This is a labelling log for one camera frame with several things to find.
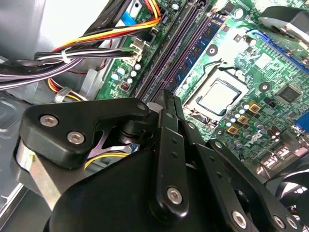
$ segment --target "orange wire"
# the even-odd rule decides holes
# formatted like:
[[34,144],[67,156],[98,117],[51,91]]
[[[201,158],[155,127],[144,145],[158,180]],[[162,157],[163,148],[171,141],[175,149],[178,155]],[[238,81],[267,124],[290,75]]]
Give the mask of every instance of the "orange wire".
[[158,12],[158,15],[159,15],[159,17],[160,17],[160,16],[161,16],[161,12],[160,12],[159,6],[158,6],[158,4],[156,3],[155,0],[152,0],[152,1],[153,1],[153,4],[155,5],[154,7],[155,7],[155,9],[156,9],[156,11]]

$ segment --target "green circuit board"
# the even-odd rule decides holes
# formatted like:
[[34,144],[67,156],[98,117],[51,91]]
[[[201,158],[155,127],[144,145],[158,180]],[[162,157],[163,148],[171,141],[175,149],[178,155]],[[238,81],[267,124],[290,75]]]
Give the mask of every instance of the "green circuit board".
[[[234,38],[238,35],[245,36],[246,32],[257,27],[260,13],[266,7],[271,5],[283,5],[294,7],[305,7],[301,1],[278,0],[278,1],[250,1],[250,0],[234,0],[236,10],[241,8],[244,11],[242,20],[232,17],[227,21],[226,26],[229,30],[224,30],[215,37],[212,44],[219,48],[218,54],[210,57],[204,54],[195,67],[191,70],[190,77],[192,80],[186,88],[178,88],[176,95],[185,102],[192,92],[196,89],[198,82],[204,77],[205,72],[212,67],[205,67],[208,64],[219,61],[225,62],[225,66],[234,66],[242,70],[245,83],[249,89],[247,95],[242,99],[241,103],[234,108],[236,109],[242,103],[253,101],[260,110],[254,114],[247,111],[243,116],[247,118],[245,124],[238,121],[233,124],[238,131],[236,134],[228,133],[228,127],[224,121],[220,121],[217,126],[205,126],[204,123],[187,117],[199,128],[205,141],[210,138],[217,138],[230,147],[235,155],[241,152],[245,159],[255,159],[260,161],[272,147],[276,146],[276,142],[266,133],[267,129],[276,126],[279,130],[291,128],[295,121],[300,118],[309,109],[309,79],[308,75],[298,69],[294,64],[290,63],[280,53],[271,46],[261,40],[257,40],[255,46],[248,52],[247,43],[238,42]],[[267,91],[263,90],[263,85],[267,84]],[[297,94],[296,99],[292,102],[286,102],[279,96],[280,92],[288,91],[293,88]],[[264,99],[271,98],[276,107],[272,108],[264,102]],[[235,110],[231,110],[226,117],[233,116]],[[256,123],[263,124],[265,130],[257,131]],[[251,140],[245,138],[244,133],[248,132],[253,136]],[[242,150],[235,149],[234,142],[239,140],[243,145]]]
[[[145,46],[142,62],[146,64],[151,60],[151,56],[159,47],[173,20],[177,17],[177,13],[171,9],[170,1],[158,0],[158,2],[171,14],[165,24],[157,26],[158,34],[152,45]],[[180,5],[184,2],[184,0],[178,1]],[[236,109],[243,103],[257,107],[258,111],[247,110],[242,115],[247,121],[245,123],[237,121],[232,125],[234,129],[236,128],[236,133],[234,133],[235,130],[230,133],[231,127],[227,127],[223,119],[215,123],[210,122],[208,125],[188,115],[187,119],[199,128],[205,141],[210,138],[217,138],[224,142],[235,155],[239,156],[239,153],[241,153],[245,159],[260,161],[268,151],[278,144],[278,141],[271,139],[270,135],[267,134],[268,129],[276,126],[280,131],[289,129],[291,133],[296,133],[292,126],[309,109],[309,78],[307,73],[291,63],[269,44],[251,36],[256,39],[256,44],[248,45],[244,38],[248,36],[249,30],[259,28],[258,17],[269,6],[280,5],[308,9],[302,0],[231,0],[230,2],[235,5],[235,8],[227,17],[225,27],[211,41],[211,44],[218,47],[218,53],[215,56],[209,56],[205,52],[189,73],[190,83],[184,81],[177,88],[175,94],[185,103],[197,88],[198,83],[207,77],[207,73],[214,65],[220,64],[220,67],[223,68],[233,67],[241,70],[243,82],[249,91],[224,118],[233,116]],[[239,17],[240,9],[243,12],[241,17]],[[148,13],[141,10],[136,20],[143,22],[148,18]],[[301,44],[295,41],[281,40],[277,36],[276,38],[278,39],[276,44],[296,51],[299,57],[307,57],[308,52],[306,49],[300,49]],[[128,38],[124,41],[124,46],[131,43],[132,39]],[[119,67],[123,67],[126,74],[120,76],[118,81],[114,81],[111,75]],[[126,83],[132,70],[133,67],[122,60],[114,61],[103,81],[103,87],[97,99],[132,96],[140,78],[139,75],[134,78],[134,82],[130,84],[128,90],[122,89],[122,84]],[[269,106],[266,99],[271,99],[275,107]],[[257,123],[262,124],[264,129],[257,130]],[[252,139],[248,140],[245,137],[246,132],[252,136]],[[237,149],[235,141],[242,143],[243,148]]]

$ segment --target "black wire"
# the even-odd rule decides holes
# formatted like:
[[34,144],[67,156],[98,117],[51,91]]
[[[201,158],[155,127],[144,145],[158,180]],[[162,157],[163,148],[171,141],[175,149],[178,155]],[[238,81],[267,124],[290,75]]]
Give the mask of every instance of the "black wire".
[[[78,59],[111,59],[111,58],[121,58],[121,57],[131,57],[134,55],[133,52],[120,52],[114,54],[89,54],[89,55],[76,55],[70,56],[70,58],[78,58]],[[43,62],[53,63],[53,62],[62,62],[63,58],[50,58],[44,59]]]
[[110,30],[114,30],[114,29],[123,29],[123,28],[127,28],[127,26],[115,27],[115,28],[101,28],[101,29],[99,29],[99,30],[86,33],[86,34],[84,34],[82,37],[84,37],[84,36],[89,36],[89,35],[96,35],[96,34],[99,34],[99,33],[106,32],[106,31],[110,31]]
[[127,0],[114,0],[110,5],[107,5],[98,18],[91,24],[91,26],[87,29],[85,34],[94,32],[101,28],[109,28],[116,26],[117,22],[115,22],[115,18],[118,17],[118,13],[124,3]]

